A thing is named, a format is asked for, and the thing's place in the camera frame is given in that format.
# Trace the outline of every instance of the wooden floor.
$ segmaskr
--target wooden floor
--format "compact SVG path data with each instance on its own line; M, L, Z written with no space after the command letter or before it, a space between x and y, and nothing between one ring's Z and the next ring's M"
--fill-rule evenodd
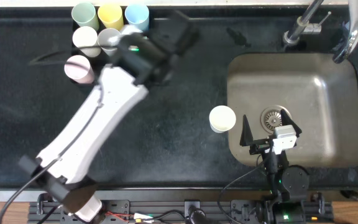
M338 223L358 224L358 202L334 202L334 215ZM29 203L13 203L6 212L3 224L25 224Z

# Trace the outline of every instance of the blue cup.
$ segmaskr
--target blue cup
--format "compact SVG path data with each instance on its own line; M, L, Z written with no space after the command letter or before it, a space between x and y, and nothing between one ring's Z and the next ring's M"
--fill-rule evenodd
M125 18L130 25L141 31L149 29L149 9L144 4L131 4L125 9Z

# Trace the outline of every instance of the sink basin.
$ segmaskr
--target sink basin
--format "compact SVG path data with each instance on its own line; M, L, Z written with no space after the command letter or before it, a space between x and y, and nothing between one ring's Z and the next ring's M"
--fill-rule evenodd
M254 139L280 125L280 109L302 129L290 164L306 167L358 165L358 87L351 63L336 64L332 54L245 54L229 65L227 105L237 116L229 131L233 156L255 166L257 156L241 147L242 115Z

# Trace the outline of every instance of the faucet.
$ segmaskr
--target faucet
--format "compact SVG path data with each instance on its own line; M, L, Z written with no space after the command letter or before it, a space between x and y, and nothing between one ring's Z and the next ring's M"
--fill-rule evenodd
M296 20L293 28L284 33L284 43L288 45L296 45L298 43L299 36L308 26L310 18L317 11L323 1L324 0L314 0L310 4L305 13ZM347 38L347 42L335 52L333 57L333 61L335 63L341 63L348 58L358 43L358 0L348 0L348 3L350 14L349 36Z

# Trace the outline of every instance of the pink cup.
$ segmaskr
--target pink cup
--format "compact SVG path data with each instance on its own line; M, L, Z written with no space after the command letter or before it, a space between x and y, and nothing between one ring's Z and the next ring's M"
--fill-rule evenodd
M72 80L78 83L93 83L94 74L91 68L90 61L81 55L74 55L70 57L67 62L74 64L65 64L65 73Z

